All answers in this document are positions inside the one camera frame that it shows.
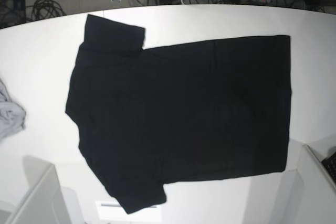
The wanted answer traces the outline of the black T-shirt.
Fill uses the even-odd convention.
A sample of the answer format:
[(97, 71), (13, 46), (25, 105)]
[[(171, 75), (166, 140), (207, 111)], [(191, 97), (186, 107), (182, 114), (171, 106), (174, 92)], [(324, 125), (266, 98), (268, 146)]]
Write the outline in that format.
[(163, 186), (283, 172), (287, 35), (143, 48), (145, 29), (88, 15), (66, 114), (88, 166), (126, 213)]

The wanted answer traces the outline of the grey crumpled cloth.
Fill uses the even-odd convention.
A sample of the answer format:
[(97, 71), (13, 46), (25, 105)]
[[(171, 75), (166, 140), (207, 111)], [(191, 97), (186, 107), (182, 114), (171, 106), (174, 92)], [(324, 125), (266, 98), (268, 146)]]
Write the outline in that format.
[(12, 101), (1, 81), (1, 140), (25, 129), (26, 111)]

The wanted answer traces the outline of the black keyboard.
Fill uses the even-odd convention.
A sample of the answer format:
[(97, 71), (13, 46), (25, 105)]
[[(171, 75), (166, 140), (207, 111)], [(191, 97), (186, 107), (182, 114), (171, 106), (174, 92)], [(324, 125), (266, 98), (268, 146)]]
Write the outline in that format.
[(336, 182), (336, 153), (332, 154), (330, 157), (322, 161), (322, 165), (333, 179)]

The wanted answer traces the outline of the white partition panel left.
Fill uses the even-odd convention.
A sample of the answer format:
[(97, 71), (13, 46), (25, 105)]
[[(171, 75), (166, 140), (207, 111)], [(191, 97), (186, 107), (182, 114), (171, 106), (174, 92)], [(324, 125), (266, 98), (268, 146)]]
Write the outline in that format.
[(5, 222), (72, 223), (53, 164), (45, 168)]

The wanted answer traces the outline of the white partition panel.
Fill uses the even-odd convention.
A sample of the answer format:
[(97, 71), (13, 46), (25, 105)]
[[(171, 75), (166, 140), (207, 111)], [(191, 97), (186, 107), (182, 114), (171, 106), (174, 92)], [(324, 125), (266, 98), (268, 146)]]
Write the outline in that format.
[(307, 145), (301, 149), (297, 171), (303, 195), (294, 223), (335, 223), (335, 183)]
[(5, 222), (72, 223), (53, 164), (45, 168)]

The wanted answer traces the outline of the white partition panel right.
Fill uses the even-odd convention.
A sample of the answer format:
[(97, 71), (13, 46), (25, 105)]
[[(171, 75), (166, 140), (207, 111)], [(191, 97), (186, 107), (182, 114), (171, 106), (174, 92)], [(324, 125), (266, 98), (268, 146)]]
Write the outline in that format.
[(303, 195), (294, 223), (335, 223), (335, 183), (307, 145), (301, 149), (297, 171)]

